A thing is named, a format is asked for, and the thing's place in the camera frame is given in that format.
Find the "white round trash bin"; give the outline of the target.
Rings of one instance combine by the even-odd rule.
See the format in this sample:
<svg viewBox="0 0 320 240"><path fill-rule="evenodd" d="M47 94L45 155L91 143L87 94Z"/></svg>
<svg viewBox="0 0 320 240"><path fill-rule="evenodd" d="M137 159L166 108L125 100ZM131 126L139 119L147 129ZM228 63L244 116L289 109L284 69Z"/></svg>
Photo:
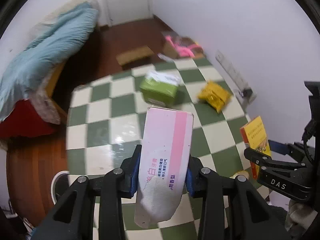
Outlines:
<svg viewBox="0 0 320 240"><path fill-rule="evenodd" d="M54 205L69 188L68 175L69 171L57 172L51 181L50 195Z"/></svg>

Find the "black plug adapter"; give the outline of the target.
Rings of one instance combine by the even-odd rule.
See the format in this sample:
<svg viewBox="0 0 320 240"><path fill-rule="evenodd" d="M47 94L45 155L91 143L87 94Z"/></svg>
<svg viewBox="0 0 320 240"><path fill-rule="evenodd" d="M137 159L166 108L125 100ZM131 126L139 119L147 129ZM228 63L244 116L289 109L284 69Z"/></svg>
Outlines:
<svg viewBox="0 0 320 240"><path fill-rule="evenodd" d="M242 98L246 99L246 100L249 100L251 98L253 94L253 90L248 87L248 88L245 88L242 92L241 92L241 96Z"/></svg>

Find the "white wall power strip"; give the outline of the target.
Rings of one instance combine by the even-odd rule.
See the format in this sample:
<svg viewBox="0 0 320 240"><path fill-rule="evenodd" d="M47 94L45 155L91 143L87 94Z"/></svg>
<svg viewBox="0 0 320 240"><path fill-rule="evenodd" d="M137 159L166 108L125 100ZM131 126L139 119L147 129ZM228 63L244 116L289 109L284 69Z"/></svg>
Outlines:
<svg viewBox="0 0 320 240"><path fill-rule="evenodd" d="M245 89L252 87L249 85L248 81L240 74L240 72L234 67L232 62L223 54L221 51L217 50L215 54L216 61L220 64L220 66L223 68L223 70L228 75L228 78L231 81L232 85L232 92L240 102L240 105L243 108L247 108L257 97L257 94L253 92L251 98L249 100L246 100L242 98L241 92Z"/></svg>

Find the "small wooden stool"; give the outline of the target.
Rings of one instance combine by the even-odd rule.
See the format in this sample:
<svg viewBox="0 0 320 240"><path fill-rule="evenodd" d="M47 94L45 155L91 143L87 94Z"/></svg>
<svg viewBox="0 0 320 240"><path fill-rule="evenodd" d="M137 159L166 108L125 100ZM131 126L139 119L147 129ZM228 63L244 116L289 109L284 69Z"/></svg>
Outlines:
<svg viewBox="0 0 320 240"><path fill-rule="evenodd" d="M142 46L118 54L116 60L120 66L125 66L138 60L149 58L153 54L154 52L148 46Z"/></svg>

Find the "white door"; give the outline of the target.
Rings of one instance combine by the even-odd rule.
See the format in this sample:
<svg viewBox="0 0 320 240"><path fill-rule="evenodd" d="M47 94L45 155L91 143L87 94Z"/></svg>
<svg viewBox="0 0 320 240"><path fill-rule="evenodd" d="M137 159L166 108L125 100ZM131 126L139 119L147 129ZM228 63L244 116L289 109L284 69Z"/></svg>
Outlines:
<svg viewBox="0 0 320 240"><path fill-rule="evenodd" d="M112 26L151 17L149 0L106 0L106 8Z"/></svg>

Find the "yellow snack bag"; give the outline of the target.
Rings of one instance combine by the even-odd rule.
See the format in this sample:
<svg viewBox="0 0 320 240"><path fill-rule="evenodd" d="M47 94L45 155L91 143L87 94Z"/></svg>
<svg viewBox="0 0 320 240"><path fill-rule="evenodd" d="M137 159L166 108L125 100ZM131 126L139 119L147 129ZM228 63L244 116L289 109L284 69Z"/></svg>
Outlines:
<svg viewBox="0 0 320 240"><path fill-rule="evenodd" d="M212 106L217 113L220 113L229 102L231 96L231 93L219 84L213 81L208 81L205 87L201 89L197 95L197 98L205 101Z"/></svg>

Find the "grey patterned blanket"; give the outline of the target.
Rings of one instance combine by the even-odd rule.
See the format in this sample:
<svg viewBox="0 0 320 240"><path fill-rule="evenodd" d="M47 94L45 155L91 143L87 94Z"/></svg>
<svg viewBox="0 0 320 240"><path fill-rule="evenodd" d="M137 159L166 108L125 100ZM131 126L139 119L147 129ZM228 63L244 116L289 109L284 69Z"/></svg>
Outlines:
<svg viewBox="0 0 320 240"><path fill-rule="evenodd" d="M32 92L29 100L31 101L36 113L43 121L55 125L59 125L61 123L59 113L43 87Z"/></svg>

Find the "red bed sheet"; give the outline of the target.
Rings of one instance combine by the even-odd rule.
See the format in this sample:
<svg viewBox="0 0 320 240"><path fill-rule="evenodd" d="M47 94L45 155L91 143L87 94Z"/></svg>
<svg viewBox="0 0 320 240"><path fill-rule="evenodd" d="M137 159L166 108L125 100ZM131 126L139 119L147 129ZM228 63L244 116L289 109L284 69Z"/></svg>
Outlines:
<svg viewBox="0 0 320 240"><path fill-rule="evenodd" d="M34 138L49 135L56 127L42 120L29 100L20 100L14 110L1 122L1 139L15 137Z"/></svg>

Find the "pink white toothpaste box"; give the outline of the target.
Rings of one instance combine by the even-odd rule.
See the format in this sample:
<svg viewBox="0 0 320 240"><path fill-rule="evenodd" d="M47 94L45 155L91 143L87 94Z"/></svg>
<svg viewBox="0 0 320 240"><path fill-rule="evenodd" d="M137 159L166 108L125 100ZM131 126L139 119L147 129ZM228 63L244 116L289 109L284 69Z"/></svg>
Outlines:
<svg viewBox="0 0 320 240"><path fill-rule="evenodd" d="M193 123L189 112L159 107L147 110L134 217L141 228L170 220L180 204Z"/></svg>

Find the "yellow book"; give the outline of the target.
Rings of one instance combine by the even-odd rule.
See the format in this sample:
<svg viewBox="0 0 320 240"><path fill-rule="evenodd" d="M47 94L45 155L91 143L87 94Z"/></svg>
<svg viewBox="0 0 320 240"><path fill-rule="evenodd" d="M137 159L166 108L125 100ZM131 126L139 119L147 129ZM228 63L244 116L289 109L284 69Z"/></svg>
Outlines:
<svg viewBox="0 0 320 240"><path fill-rule="evenodd" d="M252 148L265 155L271 156L271 150L267 139L267 133L263 124L261 116L249 121L247 124L240 128L240 134L242 136L245 148ZM240 154L240 159L244 170L250 168L252 178L257 180L259 174L259 166L244 156L244 151Z"/></svg>

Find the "green cardboard box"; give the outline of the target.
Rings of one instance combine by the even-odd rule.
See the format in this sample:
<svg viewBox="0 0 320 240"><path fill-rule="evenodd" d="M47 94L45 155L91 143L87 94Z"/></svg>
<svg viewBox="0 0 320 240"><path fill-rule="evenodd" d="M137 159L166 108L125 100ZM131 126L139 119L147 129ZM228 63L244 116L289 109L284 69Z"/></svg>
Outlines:
<svg viewBox="0 0 320 240"><path fill-rule="evenodd" d="M140 84L144 100L154 105L170 107L174 104L181 77L176 74L150 70Z"/></svg>

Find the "green white checkered tablecloth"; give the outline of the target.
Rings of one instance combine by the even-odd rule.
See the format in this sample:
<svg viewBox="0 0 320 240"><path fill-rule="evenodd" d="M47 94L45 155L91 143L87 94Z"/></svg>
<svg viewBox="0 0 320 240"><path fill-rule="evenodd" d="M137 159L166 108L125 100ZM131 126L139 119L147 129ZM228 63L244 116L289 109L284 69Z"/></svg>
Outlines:
<svg viewBox="0 0 320 240"><path fill-rule="evenodd" d="M171 110L152 106L143 98L140 84L152 70L181 80ZM176 122L179 111L193 115L190 153L203 166L224 177L250 171L240 134L249 117L235 97L221 112L199 102L197 96L208 81L228 88L207 59L188 59L136 67L76 88L67 125L69 182L81 175L95 178L119 167L138 144L145 145L148 135L154 136L156 150L163 153L160 141L171 139L179 128L185 128L185 124Z"/></svg>

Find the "light blue duvet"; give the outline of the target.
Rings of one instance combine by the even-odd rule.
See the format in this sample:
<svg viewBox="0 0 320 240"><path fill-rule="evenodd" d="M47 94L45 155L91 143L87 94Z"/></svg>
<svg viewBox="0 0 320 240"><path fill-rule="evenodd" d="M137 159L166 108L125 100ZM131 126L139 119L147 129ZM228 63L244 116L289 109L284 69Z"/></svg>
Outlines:
<svg viewBox="0 0 320 240"><path fill-rule="evenodd" d="M61 13L8 64L1 77L1 122L42 85L57 64L75 54L95 29L99 11L83 2Z"/></svg>

